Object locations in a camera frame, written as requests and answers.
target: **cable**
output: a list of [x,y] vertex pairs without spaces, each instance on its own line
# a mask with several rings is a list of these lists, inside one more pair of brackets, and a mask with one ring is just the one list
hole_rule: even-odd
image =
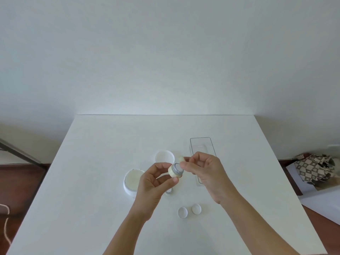
[[[10,207],[9,207],[9,206],[4,205],[4,204],[0,204],[0,206],[3,206],[3,207],[5,207],[5,208],[7,208],[7,215],[10,214],[11,210],[10,210]],[[5,238],[6,238],[7,242],[8,242],[8,243],[10,244],[10,246],[11,246],[12,242],[11,242],[11,240],[8,238],[7,232],[6,232],[6,227],[7,227],[7,221],[8,221],[8,219],[9,219],[9,217],[7,217],[6,220],[5,220],[5,225],[4,225],[4,227],[3,227],[3,233],[4,233],[4,235],[5,235]]]

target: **patterned bag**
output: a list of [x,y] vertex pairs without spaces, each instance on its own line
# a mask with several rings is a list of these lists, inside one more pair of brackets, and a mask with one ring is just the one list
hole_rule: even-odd
[[323,155],[322,157],[312,154],[301,154],[297,156],[294,163],[301,179],[308,183],[317,185],[326,182],[330,177],[334,177],[334,166],[331,164],[331,156]]

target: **white wall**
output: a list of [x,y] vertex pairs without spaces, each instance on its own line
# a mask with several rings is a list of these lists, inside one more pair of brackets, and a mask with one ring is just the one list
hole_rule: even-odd
[[0,0],[0,122],[61,143],[75,114],[255,114],[278,158],[340,143],[339,9]]

